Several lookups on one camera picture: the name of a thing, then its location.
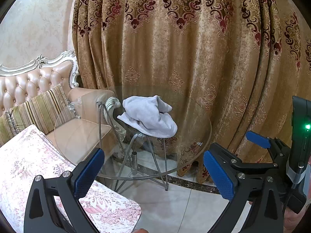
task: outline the black device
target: black device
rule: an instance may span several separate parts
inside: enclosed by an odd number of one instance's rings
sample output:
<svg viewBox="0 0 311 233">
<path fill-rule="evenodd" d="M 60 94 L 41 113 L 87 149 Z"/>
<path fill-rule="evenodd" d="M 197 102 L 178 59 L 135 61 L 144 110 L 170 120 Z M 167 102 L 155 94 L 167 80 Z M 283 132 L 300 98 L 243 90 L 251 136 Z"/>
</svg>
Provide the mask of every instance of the black device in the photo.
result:
<svg viewBox="0 0 311 233">
<path fill-rule="evenodd" d="M 24 217 L 24 233 L 99 233 L 81 207 L 85 197 L 105 161 L 104 151 L 95 148 L 86 160 L 58 178 L 33 180 Z M 53 196 L 59 196 L 72 224 L 57 209 Z"/>
<path fill-rule="evenodd" d="M 245 203 L 251 209 L 241 233 L 282 233 L 286 206 L 298 214 L 307 201 L 310 182 L 311 102 L 293 96 L 292 147 L 278 138 L 246 133 L 251 142 L 268 150 L 273 163 L 243 163 L 213 143 L 204 153 L 204 165 L 229 203 L 208 233 L 230 233 Z"/>
</svg>

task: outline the blue rubber pad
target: blue rubber pad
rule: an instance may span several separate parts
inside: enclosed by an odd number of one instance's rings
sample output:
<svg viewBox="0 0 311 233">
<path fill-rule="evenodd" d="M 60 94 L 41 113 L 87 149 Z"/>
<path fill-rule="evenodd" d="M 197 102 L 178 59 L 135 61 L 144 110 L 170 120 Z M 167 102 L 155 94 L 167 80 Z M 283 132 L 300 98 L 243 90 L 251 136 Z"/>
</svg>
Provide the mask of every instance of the blue rubber pad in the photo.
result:
<svg viewBox="0 0 311 233">
<path fill-rule="evenodd" d="M 105 153 L 103 150 L 98 150 L 75 181 L 73 194 L 77 199 L 86 196 L 104 162 Z"/>
<path fill-rule="evenodd" d="M 246 138 L 247 140 L 253 142 L 256 145 L 259 145 L 260 147 L 264 149 L 270 148 L 271 146 L 268 138 L 263 137 L 253 131 L 246 132 Z"/>
<path fill-rule="evenodd" d="M 221 196 L 224 199 L 231 201 L 234 196 L 234 188 L 233 183 L 228 175 L 225 173 L 210 151 L 206 151 L 204 153 L 203 161 L 204 166 L 212 177 Z"/>
</svg>

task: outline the ornate carved trim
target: ornate carved trim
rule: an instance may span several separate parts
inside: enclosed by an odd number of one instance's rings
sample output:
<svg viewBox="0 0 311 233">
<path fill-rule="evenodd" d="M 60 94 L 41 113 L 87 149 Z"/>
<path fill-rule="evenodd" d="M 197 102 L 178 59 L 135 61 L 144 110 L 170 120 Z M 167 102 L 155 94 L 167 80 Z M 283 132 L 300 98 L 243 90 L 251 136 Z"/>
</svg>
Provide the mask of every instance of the ornate carved trim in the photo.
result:
<svg viewBox="0 0 311 233">
<path fill-rule="evenodd" d="M 61 55 L 53 60 L 48 60 L 47 57 L 39 55 L 36 59 L 31 60 L 29 63 L 18 67 L 6 67 L 0 64 L 0 76 L 15 76 L 18 74 L 27 73 L 36 68 L 54 67 L 64 61 L 71 61 L 73 64 L 69 76 L 69 85 L 71 88 L 77 88 L 79 86 L 77 83 L 77 76 L 80 74 L 80 72 L 74 49 L 62 52 Z"/>
<path fill-rule="evenodd" d="M 126 135 L 126 130 L 113 118 L 113 112 L 115 108 L 119 108 L 121 107 L 121 103 L 119 101 L 118 98 L 116 97 L 109 97 L 105 103 L 109 116 L 112 120 L 112 123 L 114 125 L 114 128 L 116 129 L 116 132 L 119 135 L 119 139 L 122 142 L 125 138 Z M 107 123 L 109 123 L 108 118 L 107 118 L 107 113 L 106 111 L 104 111 L 104 116 L 105 116 L 105 120 Z"/>
</svg>

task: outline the wall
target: wall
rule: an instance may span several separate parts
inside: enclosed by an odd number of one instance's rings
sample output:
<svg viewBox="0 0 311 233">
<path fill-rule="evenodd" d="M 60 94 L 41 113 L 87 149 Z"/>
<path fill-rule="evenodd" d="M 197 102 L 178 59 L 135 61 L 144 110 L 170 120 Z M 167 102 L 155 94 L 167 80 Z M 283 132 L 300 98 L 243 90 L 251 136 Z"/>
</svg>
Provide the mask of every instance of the wall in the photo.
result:
<svg viewBox="0 0 311 233">
<path fill-rule="evenodd" d="M 67 50 L 72 3 L 16 0 L 0 24 L 0 64 L 16 67 L 40 54 L 53 59 Z"/>
</svg>

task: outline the gray towel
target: gray towel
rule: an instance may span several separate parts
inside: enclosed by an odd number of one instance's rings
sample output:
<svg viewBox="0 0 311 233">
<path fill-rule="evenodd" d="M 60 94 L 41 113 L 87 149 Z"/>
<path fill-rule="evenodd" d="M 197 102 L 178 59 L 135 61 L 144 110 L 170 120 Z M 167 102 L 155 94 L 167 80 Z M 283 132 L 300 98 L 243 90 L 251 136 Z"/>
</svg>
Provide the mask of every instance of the gray towel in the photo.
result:
<svg viewBox="0 0 311 233">
<path fill-rule="evenodd" d="M 140 132 L 160 138 L 173 137 L 177 125 L 168 112 L 172 107 L 159 96 L 131 96 L 123 100 L 125 111 L 118 119 Z"/>
</svg>

